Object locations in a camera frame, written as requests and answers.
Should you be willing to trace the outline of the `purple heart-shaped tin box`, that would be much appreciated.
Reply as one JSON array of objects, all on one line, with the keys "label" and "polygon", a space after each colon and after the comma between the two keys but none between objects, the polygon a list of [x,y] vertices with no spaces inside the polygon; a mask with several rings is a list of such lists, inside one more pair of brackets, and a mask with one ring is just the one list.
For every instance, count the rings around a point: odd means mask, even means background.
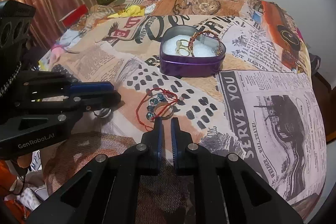
[{"label": "purple heart-shaped tin box", "polygon": [[159,68],[162,74],[177,78],[209,77],[220,70],[225,54],[226,47],[216,33],[174,26],[163,35]]}]

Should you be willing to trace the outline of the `red white box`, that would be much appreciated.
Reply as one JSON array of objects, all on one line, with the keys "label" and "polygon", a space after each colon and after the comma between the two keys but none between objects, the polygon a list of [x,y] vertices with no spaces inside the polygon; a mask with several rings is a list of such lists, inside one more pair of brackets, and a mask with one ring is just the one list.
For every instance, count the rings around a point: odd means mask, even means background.
[{"label": "red white box", "polygon": [[79,21],[81,16],[85,15],[88,12],[88,8],[85,4],[77,7],[76,9],[69,12],[67,15],[65,15],[63,18],[61,18],[59,21],[63,23],[63,25],[66,28],[71,27],[73,24]]}]

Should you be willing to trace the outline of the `newspaper print bed cover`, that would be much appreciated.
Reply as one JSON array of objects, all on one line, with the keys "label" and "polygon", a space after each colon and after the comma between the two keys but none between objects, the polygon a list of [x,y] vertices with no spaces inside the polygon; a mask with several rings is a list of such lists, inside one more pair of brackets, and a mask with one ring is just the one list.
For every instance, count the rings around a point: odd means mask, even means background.
[{"label": "newspaper print bed cover", "polygon": [[[174,26],[210,30],[226,47],[209,77],[162,74],[159,50]],[[262,0],[161,0],[152,14],[103,20],[52,63],[82,82],[109,81],[121,104],[107,118],[84,114],[64,143],[41,151],[53,194],[96,155],[116,156],[153,128],[149,114],[164,90],[178,101],[163,113],[161,170],[142,176],[137,223],[194,223],[194,183],[173,169],[171,120],[216,155],[236,153],[302,218],[326,177],[326,139],[311,85],[306,45],[293,18]]]}]

